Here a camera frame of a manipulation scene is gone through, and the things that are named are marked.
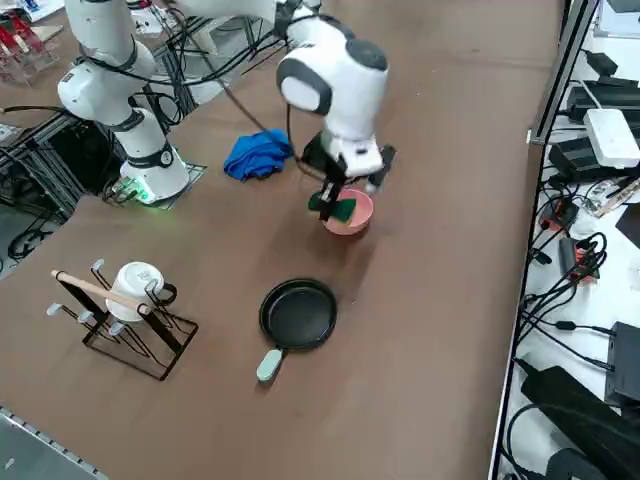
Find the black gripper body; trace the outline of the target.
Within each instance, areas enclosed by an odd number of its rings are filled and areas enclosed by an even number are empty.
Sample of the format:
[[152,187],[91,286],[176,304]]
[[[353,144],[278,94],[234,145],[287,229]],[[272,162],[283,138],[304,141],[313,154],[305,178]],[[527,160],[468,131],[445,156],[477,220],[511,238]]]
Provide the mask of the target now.
[[342,155],[330,154],[321,133],[317,133],[303,150],[303,163],[322,174],[324,185],[340,191],[345,184],[345,162]]

